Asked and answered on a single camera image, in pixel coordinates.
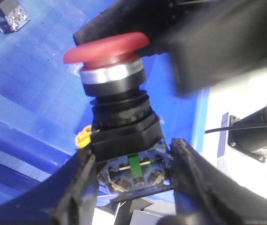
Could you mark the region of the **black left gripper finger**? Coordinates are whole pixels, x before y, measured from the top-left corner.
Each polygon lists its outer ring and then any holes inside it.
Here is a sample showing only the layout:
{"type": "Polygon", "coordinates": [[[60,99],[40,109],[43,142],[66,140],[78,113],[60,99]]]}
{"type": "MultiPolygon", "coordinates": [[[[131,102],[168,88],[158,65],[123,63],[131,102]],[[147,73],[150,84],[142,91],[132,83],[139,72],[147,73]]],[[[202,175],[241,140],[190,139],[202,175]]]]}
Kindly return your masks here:
{"type": "Polygon", "coordinates": [[[56,173],[0,206],[0,225],[90,225],[98,193],[96,157],[78,150],[56,173]]]}
{"type": "Polygon", "coordinates": [[[267,225],[267,199],[240,186],[181,138],[171,141],[176,222],[183,225],[267,225]]]}

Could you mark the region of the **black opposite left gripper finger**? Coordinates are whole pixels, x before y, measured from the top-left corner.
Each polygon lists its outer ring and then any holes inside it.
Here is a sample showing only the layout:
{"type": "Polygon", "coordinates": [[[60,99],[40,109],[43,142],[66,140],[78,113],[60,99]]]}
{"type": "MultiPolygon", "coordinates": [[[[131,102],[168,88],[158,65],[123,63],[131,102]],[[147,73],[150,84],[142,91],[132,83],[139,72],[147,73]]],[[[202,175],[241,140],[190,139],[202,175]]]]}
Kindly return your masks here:
{"type": "Polygon", "coordinates": [[[267,0],[118,0],[74,42],[135,31],[150,40],[140,56],[170,54],[180,93],[267,68],[267,0]]]}

